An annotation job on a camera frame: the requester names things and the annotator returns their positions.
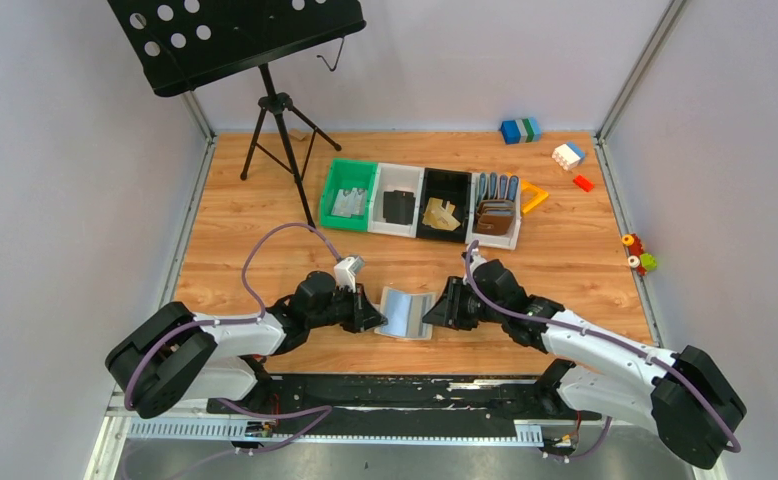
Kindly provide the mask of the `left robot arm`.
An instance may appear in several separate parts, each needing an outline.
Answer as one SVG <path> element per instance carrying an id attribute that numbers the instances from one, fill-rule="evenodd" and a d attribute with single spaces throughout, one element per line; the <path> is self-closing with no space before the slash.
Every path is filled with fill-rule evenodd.
<path id="1" fill-rule="evenodd" d="M 314 329 L 363 333 L 386 322 L 362 284 L 340 286 L 314 271 L 256 314 L 213 316 L 167 303 L 107 354 L 105 367 L 126 409 L 150 419 L 183 400 L 245 399 L 260 382 L 256 357 L 289 353 Z"/>

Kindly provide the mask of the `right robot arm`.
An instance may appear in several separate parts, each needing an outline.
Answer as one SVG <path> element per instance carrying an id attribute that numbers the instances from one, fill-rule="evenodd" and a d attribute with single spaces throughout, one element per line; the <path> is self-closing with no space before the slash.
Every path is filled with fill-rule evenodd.
<path id="1" fill-rule="evenodd" d="M 649 346 L 594 325 L 527 293 L 499 260 L 476 258 L 464 277 L 450 277 L 423 321 L 464 331 L 499 324 L 515 343 L 556 356 L 543 375 L 556 402 L 639 426 L 694 467 L 711 469 L 723 452 L 741 450 L 735 431 L 747 408 L 707 352 Z"/>

